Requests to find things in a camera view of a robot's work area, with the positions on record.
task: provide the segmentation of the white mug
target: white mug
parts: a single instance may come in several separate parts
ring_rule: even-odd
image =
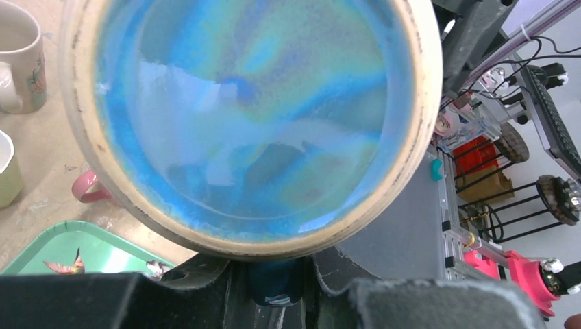
[[[0,0],[0,111],[30,113],[46,101],[40,26],[29,12]]]

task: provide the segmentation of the sticker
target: sticker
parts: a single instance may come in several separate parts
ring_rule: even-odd
[[[27,79],[28,89],[31,92],[30,102],[36,111],[47,101],[47,78],[45,75],[45,55],[40,52],[36,61],[36,68]]]

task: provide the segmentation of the blue glaze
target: blue glaze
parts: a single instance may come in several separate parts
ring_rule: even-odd
[[[341,219],[410,124],[409,49],[375,1],[113,0],[97,59],[101,124],[133,183],[231,241]]]

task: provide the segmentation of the white wall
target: white wall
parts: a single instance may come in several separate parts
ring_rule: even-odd
[[[521,0],[522,3],[534,3],[540,0]],[[557,25],[544,33],[544,36],[554,39],[560,50],[568,50],[581,47],[581,10],[576,10]],[[536,44],[532,42],[523,48],[519,54],[523,58],[529,58],[536,50]],[[552,46],[544,42],[541,55],[553,54]],[[576,59],[555,59],[539,60],[533,62],[536,65],[550,64],[552,62],[563,64],[569,74],[569,83],[565,86],[550,90],[552,97],[559,109],[561,117],[569,130],[569,133],[581,151],[581,58]],[[568,178],[568,175],[552,160],[541,147],[541,142],[536,134],[532,122],[522,126],[517,123],[512,125],[521,133],[530,150],[529,161],[515,165],[505,171],[505,174],[512,179],[514,187],[521,186],[535,181],[540,175],[555,175]],[[535,193],[533,188],[517,193],[516,198],[507,203],[529,197]],[[540,200],[530,202],[499,213],[502,221],[529,214],[544,209]],[[555,219],[549,215],[541,215],[535,218],[526,219],[520,223],[505,227],[505,235],[511,236],[526,230],[539,228]],[[570,226],[559,226],[543,232],[539,232],[527,237],[509,241],[503,244],[504,249],[513,249],[527,257],[559,257],[564,264],[581,261],[581,224]],[[563,322],[568,316],[581,313],[581,293],[578,295],[564,296],[560,301],[554,303],[553,310],[556,313],[548,323],[548,328],[563,328]]]

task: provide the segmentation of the black cable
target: black cable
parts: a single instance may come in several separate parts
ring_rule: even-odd
[[[543,43],[540,41],[540,39],[550,41],[553,44],[553,48],[554,48],[555,52],[557,53],[557,55],[538,56],[538,54],[543,46]],[[515,74],[517,74],[520,70],[524,69],[527,66],[527,64],[531,63],[534,60],[543,60],[543,59],[552,59],[552,58],[581,58],[581,55],[569,55],[570,53],[572,53],[574,51],[581,50],[581,47],[571,49],[568,51],[559,51],[556,48],[556,42],[554,40],[552,40],[551,38],[548,38],[546,36],[534,36],[531,38],[531,40],[535,40],[539,43],[539,48],[537,48],[537,50],[535,51],[535,54],[531,58],[528,58],[526,60],[502,60],[502,61],[497,62],[495,64],[492,64],[488,68],[484,69],[484,72],[487,72],[487,71],[490,71],[491,69],[493,69],[495,66],[498,66],[501,64],[523,64],[515,72],[513,72],[511,75],[509,75],[507,78],[505,78],[504,81],[501,84],[499,84],[499,86],[494,91],[496,91],[500,86],[502,86],[502,84],[504,82],[506,82],[511,77],[515,76]],[[466,94],[468,92],[468,90],[471,90],[472,87],[474,87],[474,85],[476,84],[476,82],[479,79],[480,79],[480,77],[475,79],[474,82],[472,82],[472,84],[467,89],[461,90],[458,93],[458,96],[456,98],[462,97],[464,94]],[[440,110],[442,110],[443,108],[445,108],[446,106],[451,104],[453,101],[454,101],[453,99],[449,100],[446,104],[444,104],[440,107]]]
[[[494,218],[496,218],[496,222],[498,222],[498,224],[496,225],[497,227],[490,230],[490,232],[492,232],[492,234],[489,234],[489,230],[482,230],[482,231],[485,233],[485,235],[487,235],[489,237],[489,239],[491,239],[494,243],[496,243],[497,241],[500,241],[504,238],[504,224],[502,223],[502,221],[500,220],[498,215],[496,215],[496,211],[494,210],[494,208],[492,208],[490,206],[490,204],[487,204],[486,202],[482,202],[482,204],[489,209],[490,214],[493,215]],[[489,225],[491,228],[495,226],[494,222],[492,220],[493,216],[489,216]],[[500,229],[500,236],[499,237],[496,236],[496,229],[497,228]]]
[[[553,40],[551,38],[548,38],[546,36],[533,36],[533,37],[531,37],[531,39],[532,40],[534,40],[534,39],[542,39],[542,40],[549,41],[551,44],[553,44],[553,50],[556,53],[560,54],[560,55],[566,55],[568,53],[574,53],[575,51],[581,50],[581,47],[577,47],[575,49],[571,49],[571,50],[567,50],[567,51],[560,51],[559,49],[557,49],[557,42],[555,42],[555,40]]]
[[[540,41],[539,39],[532,39],[533,41],[536,41],[536,43],[538,44],[538,47],[536,48],[536,51],[534,52],[534,55],[529,58],[528,60],[526,60],[521,67],[519,67],[518,69],[516,69],[514,72],[512,72],[511,75],[509,75],[508,77],[504,78],[504,81],[501,82],[500,84],[498,84],[498,86],[496,86],[496,88],[494,88],[494,90],[492,90],[492,93],[496,93],[496,90],[498,90],[503,84],[504,82],[507,82],[508,80],[510,80],[512,77],[514,77],[518,72],[522,71],[522,69],[524,69],[527,65],[529,65],[529,63],[531,63],[535,58],[537,58],[537,56],[539,55],[539,53],[541,52],[541,49],[543,48],[543,42]]]
[[[508,93],[507,95],[502,95],[502,96],[500,96],[500,97],[489,97],[489,96],[486,96],[486,95],[484,95],[484,93],[482,93],[481,95],[482,95],[483,97],[486,97],[486,98],[488,98],[488,99],[494,99],[494,100],[501,101],[501,100],[503,100],[503,99],[509,98],[510,96],[513,96],[513,95],[514,95],[515,93],[517,93],[517,91],[519,91],[519,90],[521,90],[521,87],[520,87],[520,86],[519,86],[518,88],[514,89],[513,91],[511,91],[510,93]]]

